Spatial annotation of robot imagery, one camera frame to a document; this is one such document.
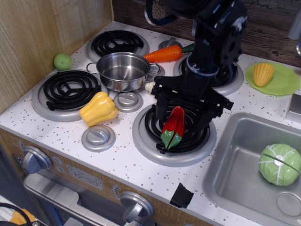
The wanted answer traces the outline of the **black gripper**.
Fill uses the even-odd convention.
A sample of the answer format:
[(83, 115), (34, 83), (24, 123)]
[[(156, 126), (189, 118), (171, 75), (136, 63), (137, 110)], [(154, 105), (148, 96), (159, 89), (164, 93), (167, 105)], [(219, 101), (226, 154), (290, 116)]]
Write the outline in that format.
[(209, 86), (211, 78), (219, 70), (217, 66), (208, 69), (198, 68), (196, 64), (187, 60), (184, 74), (174, 77), (155, 77), (156, 85), (162, 85), (157, 92), (152, 93), (157, 99), (156, 117), (159, 124), (163, 124), (170, 102), (196, 108), (193, 132), (203, 130), (213, 118), (221, 116), (224, 108), (230, 110), (234, 103)]

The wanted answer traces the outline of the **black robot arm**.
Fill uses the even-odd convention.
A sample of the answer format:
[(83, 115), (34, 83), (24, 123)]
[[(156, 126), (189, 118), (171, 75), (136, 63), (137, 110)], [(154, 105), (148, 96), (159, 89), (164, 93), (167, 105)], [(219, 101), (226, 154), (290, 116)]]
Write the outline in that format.
[(171, 14), (154, 19), (152, 5), (151, 0), (146, 1), (145, 14), (153, 24), (164, 25), (178, 18), (192, 18), (197, 23), (195, 47), (187, 58), (185, 73), (155, 78), (156, 117), (162, 125), (171, 103), (193, 108), (197, 114), (192, 129), (200, 131), (224, 109), (233, 107), (209, 82), (220, 69), (238, 61), (247, 10), (239, 0), (168, 0)]

